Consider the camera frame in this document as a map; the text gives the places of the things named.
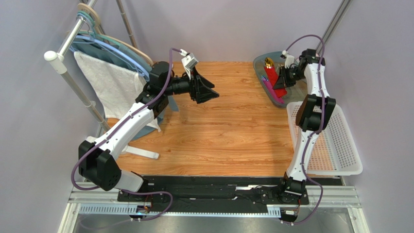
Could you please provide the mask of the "red paper napkin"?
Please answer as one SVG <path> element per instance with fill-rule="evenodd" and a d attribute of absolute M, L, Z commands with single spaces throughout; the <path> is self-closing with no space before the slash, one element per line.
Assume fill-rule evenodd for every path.
<path fill-rule="evenodd" d="M 283 88 L 279 88 L 279 89 L 273 89 L 273 87 L 277 84 L 277 81 L 279 79 L 277 73 L 276 73 L 276 69 L 274 66 L 264 66 L 264 71 L 266 73 L 267 79 L 269 80 L 269 83 L 271 84 L 271 90 L 274 92 L 274 94 L 278 97 L 278 98 L 282 98 L 287 94 L 286 89 Z"/>

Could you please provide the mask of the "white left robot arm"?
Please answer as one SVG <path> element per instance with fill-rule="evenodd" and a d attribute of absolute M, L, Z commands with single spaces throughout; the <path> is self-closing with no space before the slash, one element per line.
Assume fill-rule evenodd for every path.
<path fill-rule="evenodd" d="M 126 115 L 101 137 L 80 144 L 75 171 L 105 191 L 116 188 L 138 192 L 144 179 L 134 172 L 122 170 L 116 162 L 128 143 L 164 111 L 170 96 L 188 93 L 198 104 L 219 97 L 213 90 L 215 85 L 196 68 L 190 68 L 189 73 L 183 73 L 181 77 L 173 74 L 170 63 L 153 64 L 150 81 Z"/>

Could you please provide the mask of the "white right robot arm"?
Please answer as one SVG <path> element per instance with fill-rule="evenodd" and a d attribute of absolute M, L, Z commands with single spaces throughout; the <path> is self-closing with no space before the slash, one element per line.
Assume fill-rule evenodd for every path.
<path fill-rule="evenodd" d="M 281 54 L 285 60 L 279 69 L 279 77 L 285 85 L 305 79 L 305 96 L 295 119 L 298 138 L 291 164 L 279 184 L 272 188 L 273 197 L 282 204 L 296 204 L 306 193 L 308 180 L 307 168 L 316 140 L 328 124 L 336 106 L 336 100 L 329 96 L 325 83 L 325 59 L 317 56 L 316 51 L 307 49 L 302 52 L 299 61 L 286 50 Z"/>

